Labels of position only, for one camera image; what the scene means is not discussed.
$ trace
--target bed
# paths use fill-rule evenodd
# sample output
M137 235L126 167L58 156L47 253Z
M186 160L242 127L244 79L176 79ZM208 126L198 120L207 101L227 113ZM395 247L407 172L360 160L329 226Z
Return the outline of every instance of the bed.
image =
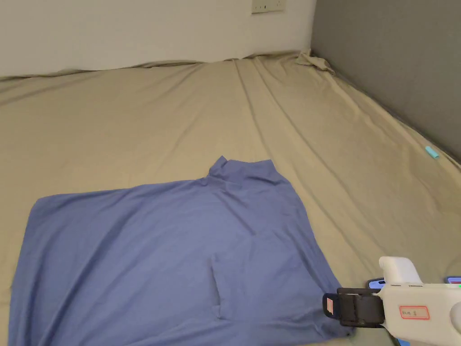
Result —
M1 344L38 198L197 179L221 155L273 160L343 286L381 276L384 255L409 257L427 282L461 273L460 165L363 93L297 58L285 52L1 81ZM368 329L330 344L372 343L391 345L385 331Z

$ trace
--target cloth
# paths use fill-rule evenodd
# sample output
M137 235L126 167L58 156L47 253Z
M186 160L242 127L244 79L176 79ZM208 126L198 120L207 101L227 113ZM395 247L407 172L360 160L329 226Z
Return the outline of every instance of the cloth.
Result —
M198 179L221 155L272 160L309 211L342 286L383 276L381 256L409 257L424 282L459 275L461 167L363 93L297 58L0 82L0 346L38 198ZM383 329L328 342L357 345L393 346Z
M338 281L271 161L221 157L198 180L56 195L33 207L9 343L300 345Z

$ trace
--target red label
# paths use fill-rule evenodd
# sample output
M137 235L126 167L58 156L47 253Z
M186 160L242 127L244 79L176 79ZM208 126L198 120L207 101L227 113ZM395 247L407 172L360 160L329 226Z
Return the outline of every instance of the red label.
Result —
M429 310L423 305L402 305L400 306L400 316L404 320L430 320Z

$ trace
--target white wall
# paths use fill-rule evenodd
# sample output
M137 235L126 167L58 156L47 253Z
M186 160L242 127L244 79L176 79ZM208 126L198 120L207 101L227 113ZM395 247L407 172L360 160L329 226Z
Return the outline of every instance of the white wall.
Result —
M310 44L315 0L2 0L0 76L216 61Z

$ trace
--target wall outlet cover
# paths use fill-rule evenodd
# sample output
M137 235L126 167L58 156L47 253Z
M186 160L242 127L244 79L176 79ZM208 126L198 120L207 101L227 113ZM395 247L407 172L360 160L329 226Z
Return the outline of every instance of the wall outlet cover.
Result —
M252 0L251 13L285 11L287 0Z

